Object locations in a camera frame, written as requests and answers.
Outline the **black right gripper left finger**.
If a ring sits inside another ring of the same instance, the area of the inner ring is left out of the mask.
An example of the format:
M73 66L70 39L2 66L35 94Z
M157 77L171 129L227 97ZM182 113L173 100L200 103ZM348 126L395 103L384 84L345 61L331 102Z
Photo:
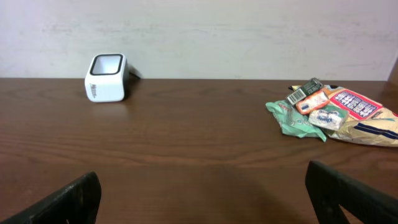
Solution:
M101 184L88 172L2 224L94 224L101 201Z

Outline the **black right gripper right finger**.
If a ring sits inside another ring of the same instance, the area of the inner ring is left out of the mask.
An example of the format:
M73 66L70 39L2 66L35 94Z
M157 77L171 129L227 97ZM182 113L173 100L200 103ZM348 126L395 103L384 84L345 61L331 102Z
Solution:
M397 199L319 161L310 161L305 186L319 223L397 223Z

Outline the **teal Kleenex tissue packet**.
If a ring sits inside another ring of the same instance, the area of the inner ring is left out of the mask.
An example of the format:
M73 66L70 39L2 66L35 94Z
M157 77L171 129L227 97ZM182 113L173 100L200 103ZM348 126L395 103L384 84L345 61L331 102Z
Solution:
M310 113L308 121L320 128L337 131L348 119L349 112L333 105L326 105L323 108Z

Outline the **teal wipes packet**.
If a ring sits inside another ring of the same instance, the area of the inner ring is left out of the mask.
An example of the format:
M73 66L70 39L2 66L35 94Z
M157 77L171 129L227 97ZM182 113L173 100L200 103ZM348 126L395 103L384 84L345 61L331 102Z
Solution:
M298 138L319 138L327 140L323 131L312 125L308 117L300 114L287 100L266 103L266 108L279 123L283 134Z

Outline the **yellow snack bag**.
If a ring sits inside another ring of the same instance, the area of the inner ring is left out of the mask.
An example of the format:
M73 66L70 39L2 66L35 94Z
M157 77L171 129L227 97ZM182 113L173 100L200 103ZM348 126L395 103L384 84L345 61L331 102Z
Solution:
M349 112L337 131L320 128L329 137L357 144L396 147L397 115L382 104L342 86L325 85L329 105Z

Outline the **orange tissue packet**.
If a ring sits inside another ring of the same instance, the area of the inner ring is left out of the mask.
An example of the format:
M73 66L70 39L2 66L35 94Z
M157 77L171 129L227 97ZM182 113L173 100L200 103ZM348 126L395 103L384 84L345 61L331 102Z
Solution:
M299 101L295 107L300 114L309 114L310 112L326 106L330 102L328 95L319 90L314 94L306 97L304 100Z

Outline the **dark green round-logo packet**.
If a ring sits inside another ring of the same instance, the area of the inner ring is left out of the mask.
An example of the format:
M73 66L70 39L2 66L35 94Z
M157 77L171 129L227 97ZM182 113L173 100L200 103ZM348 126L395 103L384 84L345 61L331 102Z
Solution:
M290 86L289 89L293 92L286 96L286 100L291 105L296 105L299 101L304 100L306 97L314 94L321 90L323 84L317 78L311 78L304 85L301 86Z

